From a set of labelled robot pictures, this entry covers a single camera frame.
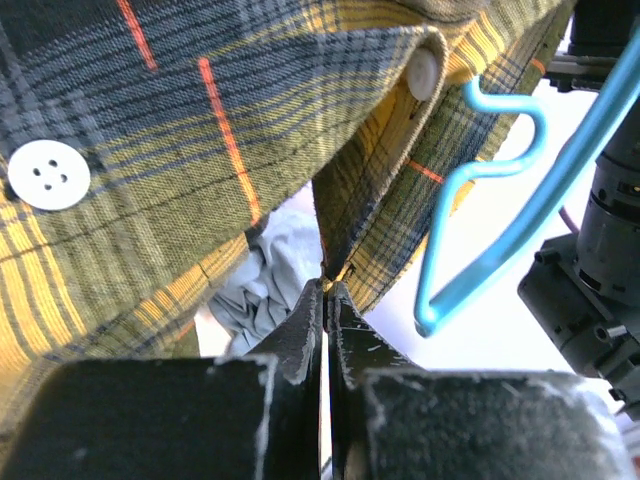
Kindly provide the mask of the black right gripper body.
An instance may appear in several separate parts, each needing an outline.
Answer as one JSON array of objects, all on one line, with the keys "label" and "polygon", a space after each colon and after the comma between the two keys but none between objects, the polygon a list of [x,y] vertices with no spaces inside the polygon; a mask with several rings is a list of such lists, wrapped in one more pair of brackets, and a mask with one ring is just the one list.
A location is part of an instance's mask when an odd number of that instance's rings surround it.
[{"label": "black right gripper body", "polygon": [[639,413],[639,309],[603,297],[574,270],[576,236],[544,241],[518,295],[572,370],[610,384],[628,415]]}]

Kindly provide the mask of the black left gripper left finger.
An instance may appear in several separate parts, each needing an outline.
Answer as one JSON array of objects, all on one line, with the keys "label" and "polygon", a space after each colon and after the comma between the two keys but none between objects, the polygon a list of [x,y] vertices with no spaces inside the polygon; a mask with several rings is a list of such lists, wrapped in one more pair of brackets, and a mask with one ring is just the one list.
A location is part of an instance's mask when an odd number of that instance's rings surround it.
[{"label": "black left gripper left finger", "polygon": [[316,479],[322,287],[242,356],[82,361],[32,403],[5,479]]}]

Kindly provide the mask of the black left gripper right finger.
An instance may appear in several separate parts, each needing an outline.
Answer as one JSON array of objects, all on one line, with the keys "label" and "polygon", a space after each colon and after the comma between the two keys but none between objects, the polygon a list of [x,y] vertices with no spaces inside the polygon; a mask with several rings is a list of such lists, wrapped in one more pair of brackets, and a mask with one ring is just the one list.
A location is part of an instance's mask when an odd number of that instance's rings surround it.
[{"label": "black left gripper right finger", "polygon": [[337,479],[631,479],[603,400],[561,372],[429,371],[325,296]]}]

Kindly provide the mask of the blue hanger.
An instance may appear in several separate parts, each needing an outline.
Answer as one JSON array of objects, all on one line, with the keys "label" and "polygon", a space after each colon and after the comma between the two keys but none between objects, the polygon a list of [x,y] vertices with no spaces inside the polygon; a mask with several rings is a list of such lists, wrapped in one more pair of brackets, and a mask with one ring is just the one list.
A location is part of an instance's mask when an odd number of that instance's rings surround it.
[{"label": "blue hanger", "polygon": [[[424,338],[442,330],[457,315],[465,315],[473,302],[499,281],[539,237],[585,168],[612,139],[639,96],[639,28],[632,28],[630,39],[598,97],[547,172],[541,172],[535,165],[548,152],[550,132],[548,112],[538,98],[486,94],[478,80],[465,84],[462,94],[465,103],[480,113],[529,117],[533,131],[529,146],[518,158],[465,165],[444,182],[422,258],[414,303],[414,326]],[[480,235],[478,257],[446,280],[437,271],[443,263],[440,255],[460,245],[459,241],[453,241],[452,246],[445,244],[451,238],[446,228],[454,197],[472,180],[478,182],[480,191],[471,197],[480,204],[463,208],[462,217],[473,226],[488,221],[490,232],[497,237],[491,240],[488,234]]]}]

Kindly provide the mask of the yellow plaid shirt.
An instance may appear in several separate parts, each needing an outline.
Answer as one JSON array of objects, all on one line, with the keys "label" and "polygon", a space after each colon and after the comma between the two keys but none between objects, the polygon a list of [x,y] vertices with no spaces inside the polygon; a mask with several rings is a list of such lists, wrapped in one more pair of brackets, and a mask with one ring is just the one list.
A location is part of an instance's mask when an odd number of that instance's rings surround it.
[{"label": "yellow plaid shirt", "polygon": [[1,442],[83,358],[163,357],[248,251],[314,190],[323,276],[373,308],[423,251],[440,182],[513,117],[570,1],[5,1],[1,159],[68,145],[90,170],[47,212],[1,184]]}]

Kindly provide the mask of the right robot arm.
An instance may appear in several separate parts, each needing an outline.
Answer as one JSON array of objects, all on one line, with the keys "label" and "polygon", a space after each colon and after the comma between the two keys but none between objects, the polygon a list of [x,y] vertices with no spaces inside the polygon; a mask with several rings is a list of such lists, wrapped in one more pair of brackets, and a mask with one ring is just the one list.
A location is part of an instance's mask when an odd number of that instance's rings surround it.
[{"label": "right robot arm", "polygon": [[[602,88],[639,33],[636,1],[580,1],[566,54],[547,73],[560,92]],[[579,229],[546,240],[518,287],[544,332],[579,375],[609,382],[639,418],[639,103],[596,159]]]}]

